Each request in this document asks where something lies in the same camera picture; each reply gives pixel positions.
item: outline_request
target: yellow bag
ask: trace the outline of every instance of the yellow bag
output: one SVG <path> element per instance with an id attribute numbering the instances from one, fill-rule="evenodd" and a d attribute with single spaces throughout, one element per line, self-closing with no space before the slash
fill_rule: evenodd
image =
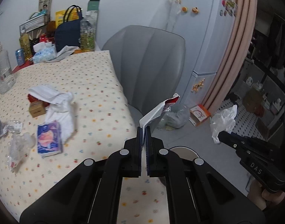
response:
<path id="1" fill-rule="evenodd" d="M 63 23 L 63 18 L 66 10 L 61 10 L 55 13 L 55 28 Z M 70 14 L 68 21 L 79 19 L 76 8 L 73 8 L 72 13 Z"/>

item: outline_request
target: white refrigerator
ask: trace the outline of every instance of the white refrigerator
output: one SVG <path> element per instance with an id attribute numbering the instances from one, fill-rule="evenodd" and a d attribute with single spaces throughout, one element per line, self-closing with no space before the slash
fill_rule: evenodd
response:
<path id="1" fill-rule="evenodd" d="M 233 0 L 180 0 L 172 29 L 186 42 L 185 64 L 176 92 L 189 108 L 204 99 L 219 69 L 234 25 Z"/>

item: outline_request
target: red bottle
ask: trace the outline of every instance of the red bottle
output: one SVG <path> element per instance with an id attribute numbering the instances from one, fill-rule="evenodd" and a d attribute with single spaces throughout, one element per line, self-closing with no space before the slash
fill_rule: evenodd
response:
<path id="1" fill-rule="evenodd" d="M 48 38 L 46 38 L 46 34 L 42 34 L 42 35 L 40 36 L 39 43 L 40 43 L 40 42 L 45 42 L 45 43 L 48 43 L 48 42 L 49 42 Z"/>

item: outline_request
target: pink curtain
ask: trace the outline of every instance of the pink curtain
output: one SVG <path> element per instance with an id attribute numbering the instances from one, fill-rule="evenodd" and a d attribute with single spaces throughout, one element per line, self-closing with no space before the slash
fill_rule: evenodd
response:
<path id="1" fill-rule="evenodd" d="M 257 0 L 235 0 L 238 5 L 232 34 L 212 85 L 202 104 L 214 114 L 236 79 L 247 55 L 255 24 Z"/>

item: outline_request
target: tissue box on floor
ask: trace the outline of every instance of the tissue box on floor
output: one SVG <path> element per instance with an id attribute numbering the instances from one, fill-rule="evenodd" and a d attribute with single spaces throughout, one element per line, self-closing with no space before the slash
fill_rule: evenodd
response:
<path id="1" fill-rule="evenodd" d="M 38 125 L 38 153 L 50 156 L 62 152 L 61 128 L 57 121 Z"/>

